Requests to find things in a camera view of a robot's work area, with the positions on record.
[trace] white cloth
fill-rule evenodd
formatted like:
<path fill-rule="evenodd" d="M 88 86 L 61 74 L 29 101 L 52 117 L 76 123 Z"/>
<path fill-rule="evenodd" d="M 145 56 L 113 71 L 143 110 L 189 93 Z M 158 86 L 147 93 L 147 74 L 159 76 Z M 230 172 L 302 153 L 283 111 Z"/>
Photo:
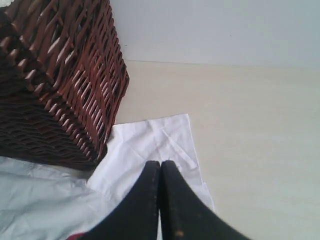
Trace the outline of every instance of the white cloth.
<path fill-rule="evenodd" d="M 212 210 L 188 115 L 115 125 L 88 181 L 40 164 L 0 158 L 0 238 L 65 240 L 89 231 L 126 196 L 146 161 L 173 160 Z"/>

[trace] floor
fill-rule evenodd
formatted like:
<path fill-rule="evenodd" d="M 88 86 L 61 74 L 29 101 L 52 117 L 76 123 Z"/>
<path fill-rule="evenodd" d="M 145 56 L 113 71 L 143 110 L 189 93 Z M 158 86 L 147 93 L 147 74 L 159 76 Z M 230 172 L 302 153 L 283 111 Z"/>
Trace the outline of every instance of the floor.
<path fill-rule="evenodd" d="M 253 240 L 320 235 L 320 70 L 127 61 L 116 122 L 187 113 L 218 215 Z"/>

